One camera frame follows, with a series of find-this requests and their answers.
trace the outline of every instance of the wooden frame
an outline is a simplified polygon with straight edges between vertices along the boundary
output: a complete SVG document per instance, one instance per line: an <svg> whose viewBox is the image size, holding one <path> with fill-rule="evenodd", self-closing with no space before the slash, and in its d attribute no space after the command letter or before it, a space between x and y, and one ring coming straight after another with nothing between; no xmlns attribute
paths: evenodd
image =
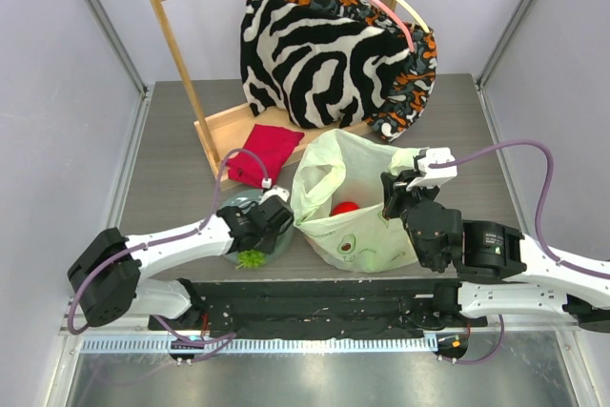
<svg viewBox="0 0 610 407"><path fill-rule="evenodd" d="M156 16L159 26L163 31L163 35L168 43L170 52L172 53L173 61L175 62L184 89L189 96L191 105L197 120L194 122L195 129L201 140L201 145L205 151L210 166L212 168L214 176L218 175L220 161L222 157L233 148L242 147L248 138L248 135L252 131L255 124L266 124L271 126L280 126L288 128L292 131L300 131L305 133L305 137L301 140L300 144L295 148L293 154L290 156L286 164L291 164L298 161L303 154L303 151L307 145L317 138L322 133L329 129L336 128L336 125L328 126L324 129L304 130L296 125L290 123L287 113L277 108L269 108L261 115L254 117L248 104L242 104L224 112L206 116L203 112L201 101L194 90L193 81L189 76L180 48L176 42L175 36L173 35L170 20L163 8L163 2L166 0L150 0L152 9ZM396 7L396 3L385 0L386 5L391 9ZM364 123L358 123L353 126L344 128L345 131L357 133L363 135L370 131L370 128ZM228 176L224 174L221 177L222 189L230 188L236 183L229 180Z"/></svg>

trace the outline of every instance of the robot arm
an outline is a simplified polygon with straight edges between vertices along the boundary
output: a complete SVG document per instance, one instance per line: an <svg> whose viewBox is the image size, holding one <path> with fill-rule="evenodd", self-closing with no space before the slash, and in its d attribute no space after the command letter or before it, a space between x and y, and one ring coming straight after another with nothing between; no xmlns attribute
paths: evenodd
<svg viewBox="0 0 610 407"><path fill-rule="evenodd" d="M68 271L75 292L106 259L125 249L143 249L113 262L89 285L80 300L87 323L104 326L129 313L162 315L191 325L201 317L202 308L191 282L150 277L206 256L247 250L271 253L278 236L293 222L288 197L287 190L272 188L248 209L223 207L203 228L198 221L157 234L125 237L116 228L102 231Z"/></svg>
<svg viewBox="0 0 610 407"><path fill-rule="evenodd" d="M536 314L574 320L580 327L610 332L610 281L568 269L519 230L490 221L463 221L461 212L434 199L440 185L457 175L449 149L424 150L416 168L381 175L384 215L400 218L422 267L444 272L453 265L464 280L458 312L469 318L494 314ZM610 274L610 263L553 249L562 260Z"/></svg>

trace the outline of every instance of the black and white fabric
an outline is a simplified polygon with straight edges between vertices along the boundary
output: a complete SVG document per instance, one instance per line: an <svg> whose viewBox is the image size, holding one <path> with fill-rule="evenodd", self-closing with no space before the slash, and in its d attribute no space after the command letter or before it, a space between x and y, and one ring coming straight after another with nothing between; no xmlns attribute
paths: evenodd
<svg viewBox="0 0 610 407"><path fill-rule="evenodd" d="M277 106L302 128L350 126L386 101L404 38L282 0L250 0L241 72L254 115Z"/></svg>
<svg viewBox="0 0 610 407"><path fill-rule="evenodd" d="M366 0L248 0L241 76L254 115L286 110L302 128L366 121L398 138L419 119L434 86L432 31L403 33Z"/></svg>

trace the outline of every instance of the plastic bag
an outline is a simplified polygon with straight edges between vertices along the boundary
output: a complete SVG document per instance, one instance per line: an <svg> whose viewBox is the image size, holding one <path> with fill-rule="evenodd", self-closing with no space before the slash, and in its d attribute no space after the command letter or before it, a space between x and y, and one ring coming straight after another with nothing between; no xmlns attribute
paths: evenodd
<svg viewBox="0 0 610 407"><path fill-rule="evenodd" d="M419 148L378 145L339 129L305 150L295 173L295 225L326 262L347 271L382 272L417 261L399 219L386 220L380 174L414 167ZM330 216L340 202L359 209Z"/></svg>

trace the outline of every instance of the small succulent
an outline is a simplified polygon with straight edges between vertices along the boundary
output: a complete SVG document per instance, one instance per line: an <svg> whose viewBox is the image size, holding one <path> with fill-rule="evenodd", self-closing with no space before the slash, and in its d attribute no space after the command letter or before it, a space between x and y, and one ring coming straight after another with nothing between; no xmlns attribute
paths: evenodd
<svg viewBox="0 0 610 407"><path fill-rule="evenodd" d="M265 254L259 250L247 250L237 255L237 269L257 269L265 264Z"/></svg>

